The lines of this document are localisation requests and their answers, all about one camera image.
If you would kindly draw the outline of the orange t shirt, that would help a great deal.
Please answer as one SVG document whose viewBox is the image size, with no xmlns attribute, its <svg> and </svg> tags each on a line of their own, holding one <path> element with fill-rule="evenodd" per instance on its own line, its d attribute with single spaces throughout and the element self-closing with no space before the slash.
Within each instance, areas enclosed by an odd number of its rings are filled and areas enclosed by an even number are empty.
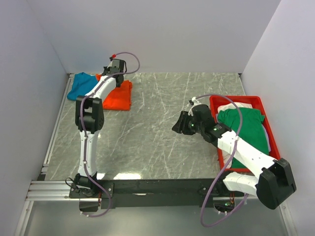
<svg viewBox="0 0 315 236">
<path fill-rule="evenodd" d="M 95 97 L 102 100 L 103 109 L 129 111 L 131 108 L 132 82 L 123 81 L 116 87 L 115 78 L 109 78 L 97 91 Z"/>
</svg>

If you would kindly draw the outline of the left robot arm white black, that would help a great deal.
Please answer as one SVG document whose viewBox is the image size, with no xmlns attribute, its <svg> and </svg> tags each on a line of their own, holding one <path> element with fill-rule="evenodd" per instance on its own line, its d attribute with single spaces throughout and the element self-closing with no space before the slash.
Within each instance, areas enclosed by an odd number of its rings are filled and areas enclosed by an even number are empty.
<svg viewBox="0 0 315 236">
<path fill-rule="evenodd" d="M 98 193 L 96 144 L 97 136 L 104 125 L 102 103 L 111 91 L 121 86 L 125 72 L 126 62 L 111 58 L 98 83 L 91 91 L 76 98 L 75 124 L 80 131 L 81 150 L 74 182 L 81 186 L 81 192 L 88 198 Z"/>
</svg>

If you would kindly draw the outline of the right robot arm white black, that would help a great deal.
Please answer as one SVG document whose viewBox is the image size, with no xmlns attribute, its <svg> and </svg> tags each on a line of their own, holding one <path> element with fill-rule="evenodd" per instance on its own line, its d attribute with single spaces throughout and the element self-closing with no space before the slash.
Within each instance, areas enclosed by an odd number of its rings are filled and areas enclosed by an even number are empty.
<svg viewBox="0 0 315 236">
<path fill-rule="evenodd" d="M 206 142 L 229 153 L 251 171 L 251 176 L 231 172 L 217 182 L 216 191 L 221 196 L 239 191 L 257 196 L 267 208 L 276 209 L 297 190 L 287 160 L 264 154 L 225 124 L 215 122 L 205 104 L 193 106 L 188 112 L 181 111 L 172 131 L 184 135 L 199 133 Z"/>
</svg>

